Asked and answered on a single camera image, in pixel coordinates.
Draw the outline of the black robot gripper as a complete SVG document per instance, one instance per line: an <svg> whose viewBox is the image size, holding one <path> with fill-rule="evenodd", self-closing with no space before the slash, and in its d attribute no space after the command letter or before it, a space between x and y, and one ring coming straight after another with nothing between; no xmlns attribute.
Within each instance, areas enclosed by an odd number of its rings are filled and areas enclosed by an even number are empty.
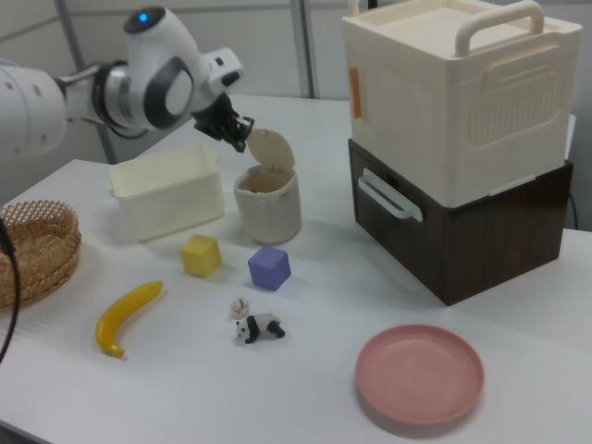
<svg viewBox="0 0 592 444"><path fill-rule="evenodd" d="M246 139L253 129L254 119L240 117L226 93L201 111L191 112L194 127L217 141L226 141L236 152L243 153Z"/></svg>

